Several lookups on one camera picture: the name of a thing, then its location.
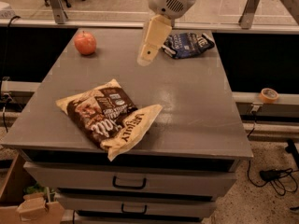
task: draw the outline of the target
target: dark blue snack bag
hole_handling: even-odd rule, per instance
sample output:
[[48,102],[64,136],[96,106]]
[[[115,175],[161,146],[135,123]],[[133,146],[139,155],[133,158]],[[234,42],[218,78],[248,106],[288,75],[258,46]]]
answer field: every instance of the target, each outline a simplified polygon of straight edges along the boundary
[[215,42],[207,34],[184,33],[170,35],[162,49],[172,58],[182,59],[203,54],[207,49],[215,47]]

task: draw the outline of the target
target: chips bag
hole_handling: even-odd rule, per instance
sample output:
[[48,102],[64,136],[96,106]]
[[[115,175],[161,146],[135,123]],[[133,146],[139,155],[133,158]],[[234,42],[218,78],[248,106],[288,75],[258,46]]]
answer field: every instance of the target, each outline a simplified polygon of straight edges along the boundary
[[195,57],[203,54],[206,50],[215,47],[211,37],[203,33],[183,33],[169,35],[164,42],[162,49],[172,58],[182,59]]
[[133,148],[150,128],[162,107],[137,109],[120,84],[105,85],[56,101],[65,114],[113,159]]

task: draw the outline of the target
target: red apple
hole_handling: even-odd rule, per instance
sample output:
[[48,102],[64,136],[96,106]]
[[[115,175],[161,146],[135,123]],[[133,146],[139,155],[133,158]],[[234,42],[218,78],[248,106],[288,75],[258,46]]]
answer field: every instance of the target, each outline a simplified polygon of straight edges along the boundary
[[96,50],[96,40],[89,32],[79,32],[74,37],[74,44],[82,55],[93,54]]

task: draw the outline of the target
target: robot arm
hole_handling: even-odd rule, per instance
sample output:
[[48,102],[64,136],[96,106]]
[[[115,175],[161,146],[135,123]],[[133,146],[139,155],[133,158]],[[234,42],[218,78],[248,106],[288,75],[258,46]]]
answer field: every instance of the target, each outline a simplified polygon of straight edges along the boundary
[[196,0],[149,0],[149,8],[156,14],[144,26],[144,37],[138,63],[150,64],[172,31],[175,19],[182,17]]

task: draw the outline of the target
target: speckled floor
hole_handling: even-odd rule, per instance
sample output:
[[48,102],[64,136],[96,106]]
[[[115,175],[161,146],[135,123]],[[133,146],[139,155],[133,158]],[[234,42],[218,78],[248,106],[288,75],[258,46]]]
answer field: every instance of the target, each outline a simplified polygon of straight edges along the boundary
[[[18,113],[7,113],[7,123],[10,126],[18,117]],[[244,123],[244,128],[249,132],[251,123]],[[0,127],[0,136],[6,134],[4,127]],[[289,169],[297,170],[296,163],[291,154],[285,151],[287,143],[283,140],[292,138],[298,142],[299,124],[276,125],[257,124],[255,131],[250,136],[250,143],[254,154],[249,170],[250,179],[261,185],[259,177],[261,170]],[[0,160],[13,159],[15,150],[0,147]],[[299,213],[290,211],[290,207],[299,206],[299,191],[286,193],[279,196],[268,183],[262,188],[253,186],[248,180],[249,162],[243,161],[236,171],[237,181],[229,192],[217,200],[218,208],[210,218],[204,219],[204,224],[297,224]],[[6,173],[0,172],[0,187]],[[299,182],[299,172],[293,173]],[[281,180],[286,189],[295,188],[294,181],[285,177]],[[71,223],[72,212],[64,217],[64,224]]]

